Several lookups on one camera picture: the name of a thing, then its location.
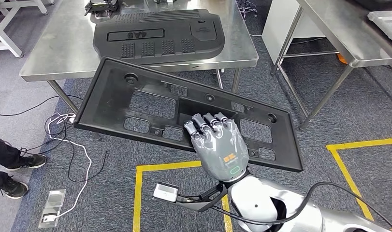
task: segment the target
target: cable connector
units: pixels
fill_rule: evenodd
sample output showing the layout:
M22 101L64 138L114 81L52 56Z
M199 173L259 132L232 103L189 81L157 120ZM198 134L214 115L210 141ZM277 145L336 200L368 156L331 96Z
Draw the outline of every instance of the cable connector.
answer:
M45 215L43 221L44 222L51 222L55 221L58 217L56 215Z

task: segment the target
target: black pants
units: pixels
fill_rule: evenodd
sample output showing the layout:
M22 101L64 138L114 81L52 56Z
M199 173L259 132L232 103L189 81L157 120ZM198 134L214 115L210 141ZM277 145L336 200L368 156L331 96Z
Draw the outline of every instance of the black pants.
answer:
M0 165L7 167L10 164L16 163L18 162L20 155L21 152L18 149L5 144L5 142L0 139ZM0 172L0 187L7 178L7 173Z

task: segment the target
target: round hole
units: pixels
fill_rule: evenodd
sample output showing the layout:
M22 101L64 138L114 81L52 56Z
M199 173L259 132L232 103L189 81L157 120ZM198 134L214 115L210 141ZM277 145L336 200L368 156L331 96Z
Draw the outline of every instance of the round hole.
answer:
M131 85L137 82L139 79L137 78L136 74L128 73L125 75L125 81Z
M277 117L271 113L268 114L268 120L270 120L271 123L276 123L277 122Z
M211 94L206 94L206 100L208 102L214 102L214 96Z

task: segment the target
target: metal tray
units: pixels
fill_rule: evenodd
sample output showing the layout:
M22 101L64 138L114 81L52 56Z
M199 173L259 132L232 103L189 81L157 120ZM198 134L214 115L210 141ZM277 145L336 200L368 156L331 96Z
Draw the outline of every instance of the metal tray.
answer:
M133 94L145 92L175 102L174 114L164 118L138 112L130 107ZM160 71L129 64L114 58L103 58L79 109L74 126L145 143L194 151L184 123L196 113L222 112L234 119L259 123L271 130L271 140L262 142L247 138L252 164L300 172L303 170L290 114L259 101L222 89L203 85ZM142 120L148 129L127 130L128 119ZM166 137L168 128L182 132L180 139ZM274 159L259 155L260 148L274 152Z

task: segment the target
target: plug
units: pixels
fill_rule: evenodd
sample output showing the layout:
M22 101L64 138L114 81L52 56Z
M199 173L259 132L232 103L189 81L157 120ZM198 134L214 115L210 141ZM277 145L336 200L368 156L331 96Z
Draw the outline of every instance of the plug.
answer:
M153 197L169 202L176 202L178 191L179 187L175 185L158 182L155 191L153 192Z
M43 221L51 222L51 221L55 221L56 218L57 218L56 215L44 215Z

